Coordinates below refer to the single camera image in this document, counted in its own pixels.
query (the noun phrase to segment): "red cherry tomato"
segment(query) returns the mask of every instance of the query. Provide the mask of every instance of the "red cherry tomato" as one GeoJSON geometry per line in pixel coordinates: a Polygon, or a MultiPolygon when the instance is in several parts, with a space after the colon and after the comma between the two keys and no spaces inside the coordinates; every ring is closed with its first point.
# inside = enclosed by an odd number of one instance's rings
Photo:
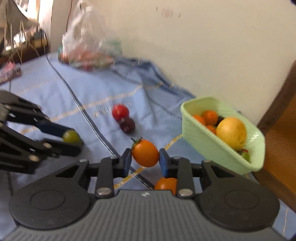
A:
{"type": "Polygon", "coordinates": [[[129,116],[129,110],[122,104],[117,104],[112,109],[112,116],[116,121],[129,116]]]}
{"type": "Polygon", "coordinates": [[[154,190],[171,190],[176,195],[177,179],[175,178],[161,178],[155,184],[154,190]]]}

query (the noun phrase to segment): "tomato stem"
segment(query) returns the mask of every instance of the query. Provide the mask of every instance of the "tomato stem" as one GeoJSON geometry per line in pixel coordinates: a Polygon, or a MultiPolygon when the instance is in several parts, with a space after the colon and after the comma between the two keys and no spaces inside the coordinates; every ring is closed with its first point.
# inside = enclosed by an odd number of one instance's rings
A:
{"type": "Polygon", "coordinates": [[[138,137],[137,140],[131,138],[131,140],[133,141],[133,145],[131,146],[131,149],[133,149],[135,145],[137,145],[142,140],[142,137],[138,137]]]}

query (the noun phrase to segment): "plastic bag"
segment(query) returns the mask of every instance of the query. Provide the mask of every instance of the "plastic bag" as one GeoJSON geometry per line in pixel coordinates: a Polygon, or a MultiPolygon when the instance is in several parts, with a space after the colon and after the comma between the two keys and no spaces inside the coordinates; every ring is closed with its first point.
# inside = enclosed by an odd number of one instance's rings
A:
{"type": "Polygon", "coordinates": [[[84,70],[105,68],[122,56],[121,41],[105,25],[93,5],[79,0],[62,38],[59,60],[84,70]]]}

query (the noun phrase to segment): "yellow lemon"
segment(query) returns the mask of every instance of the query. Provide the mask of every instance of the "yellow lemon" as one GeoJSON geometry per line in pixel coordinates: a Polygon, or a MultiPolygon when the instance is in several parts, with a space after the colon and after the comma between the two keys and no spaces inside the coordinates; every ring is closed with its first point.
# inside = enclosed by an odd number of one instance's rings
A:
{"type": "Polygon", "coordinates": [[[220,122],[216,135],[236,151],[241,150],[247,139],[247,131],[243,122],[235,117],[227,117],[220,122]]]}

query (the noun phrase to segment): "purple grape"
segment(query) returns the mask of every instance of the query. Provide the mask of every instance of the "purple grape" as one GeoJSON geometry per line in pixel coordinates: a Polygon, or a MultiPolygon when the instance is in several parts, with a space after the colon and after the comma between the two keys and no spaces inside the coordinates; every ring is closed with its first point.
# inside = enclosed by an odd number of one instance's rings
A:
{"type": "Polygon", "coordinates": [[[119,126],[120,129],[122,129],[122,131],[126,134],[132,133],[136,128],[135,122],[129,117],[122,118],[119,121],[119,126]]]}
{"type": "Polygon", "coordinates": [[[218,116],[218,121],[217,121],[217,123],[215,124],[215,126],[217,127],[219,124],[220,124],[220,122],[221,121],[223,121],[224,120],[224,117],[223,116],[218,116]]]}

